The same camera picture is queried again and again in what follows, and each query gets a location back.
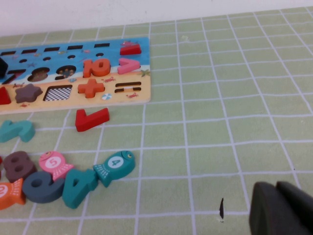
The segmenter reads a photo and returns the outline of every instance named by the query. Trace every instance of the pink fish piece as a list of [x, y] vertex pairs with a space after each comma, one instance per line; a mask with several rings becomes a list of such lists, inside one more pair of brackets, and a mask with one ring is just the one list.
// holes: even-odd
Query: pink fish piece
[[65, 179], [67, 173], [74, 168], [74, 165], [67, 164], [63, 155], [57, 151], [44, 153], [39, 159], [40, 167], [52, 174], [53, 181]]

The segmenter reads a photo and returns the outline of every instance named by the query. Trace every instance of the wooden toy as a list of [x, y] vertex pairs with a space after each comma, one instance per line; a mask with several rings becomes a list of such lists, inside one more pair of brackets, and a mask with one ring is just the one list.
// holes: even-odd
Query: wooden toy
[[34, 102], [37, 97], [43, 93], [41, 88], [35, 87], [34, 84], [28, 84], [25, 87], [18, 88], [15, 92], [15, 99], [18, 104], [23, 102]]
[[137, 60], [120, 58], [118, 61], [120, 64], [117, 68], [118, 74], [125, 74], [140, 68], [140, 62]]
[[24, 151], [11, 153], [3, 160], [3, 166], [6, 171], [5, 176], [11, 183], [20, 178], [25, 180], [29, 175], [37, 171], [34, 163]]
[[10, 120], [3, 122], [0, 127], [0, 143], [4, 143], [17, 136], [21, 138], [23, 142], [29, 142], [35, 135], [35, 128], [33, 123], [24, 120], [13, 123]]
[[135, 157], [131, 151], [120, 151], [111, 155], [103, 164], [94, 165], [99, 180], [108, 187], [112, 180], [125, 177], [135, 168]]
[[52, 174], [53, 181], [65, 179], [68, 171], [74, 168], [74, 165], [67, 164], [63, 155], [57, 151], [41, 155], [39, 165], [45, 172]]
[[84, 61], [83, 77], [90, 77], [91, 74], [96, 77], [103, 77], [110, 73], [111, 64], [108, 59], [98, 59], [95, 62], [92, 60]]
[[53, 182], [48, 172], [38, 171], [26, 178], [22, 189], [30, 201], [48, 203], [62, 196], [64, 181], [65, 179], [58, 179]]
[[[2, 157], [0, 156], [0, 165], [2, 164]], [[0, 168], [0, 179], [1, 179], [1, 168]]]
[[97, 83], [96, 79], [89, 79], [87, 84], [78, 85], [78, 93], [85, 94], [86, 98], [94, 98], [97, 92], [104, 92], [103, 83]]
[[22, 185], [23, 179], [18, 179], [14, 183], [0, 183], [0, 210], [6, 209], [15, 203], [25, 204]]
[[96, 172], [87, 169], [85, 172], [72, 169], [65, 178], [63, 201], [69, 208], [77, 208], [87, 194], [98, 186]]
[[0, 115], [148, 102], [149, 50], [147, 37], [0, 49]]
[[10, 104], [11, 99], [5, 87], [0, 88], [0, 105]]
[[0, 57], [0, 77], [4, 77], [8, 69], [8, 64]]
[[139, 44], [127, 46], [127, 47], [121, 47], [121, 50], [119, 51], [120, 55], [135, 55], [140, 54], [141, 48]]
[[86, 115], [84, 109], [76, 111], [75, 126], [78, 132], [87, 131], [95, 126], [110, 120], [110, 114], [107, 108], [102, 109], [90, 115]]

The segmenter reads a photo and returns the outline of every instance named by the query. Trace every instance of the orange fish piece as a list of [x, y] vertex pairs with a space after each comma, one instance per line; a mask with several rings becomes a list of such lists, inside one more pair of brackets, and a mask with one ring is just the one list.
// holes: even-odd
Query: orange fish piece
[[22, 192], [23, 178], [14, 183], [0, 183], [0, 210], [6, 209], [15, 203], [24, 205], [25, 195]]

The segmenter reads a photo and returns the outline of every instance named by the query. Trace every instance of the green grid mat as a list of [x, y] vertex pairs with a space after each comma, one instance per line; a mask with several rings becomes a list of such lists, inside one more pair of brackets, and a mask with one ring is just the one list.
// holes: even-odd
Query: green grid mat
[[38, 162], [57, 150], [79, 170], [122, 149], [136, 156], [129, 176], [99, 184], [76, 210], [59, 199], [0, 211], [1, 234], [247, 235], [256, 181], [313, 194], [312, 11], [0, 38], [10, 48], [148, 36], [152, 71], [150, 103], [109, 107], [111, 120], [83, 133], [75, 110], [0, 116], [36, 127], [29, 143], [0, 144], [2, 156], [24, 150]]

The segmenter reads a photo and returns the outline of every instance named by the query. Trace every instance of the teal number 2 piece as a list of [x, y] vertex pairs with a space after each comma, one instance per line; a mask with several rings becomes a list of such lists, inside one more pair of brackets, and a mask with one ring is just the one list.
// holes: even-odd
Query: teal number 2 piece
[[23, 120], [12, 123], [10, 120], [4, 121], [0, 127], [0, 143], [5, 143], [17, 136], [23, 142], [29, 142], [35, 135], [35, 128], [32, 122]]

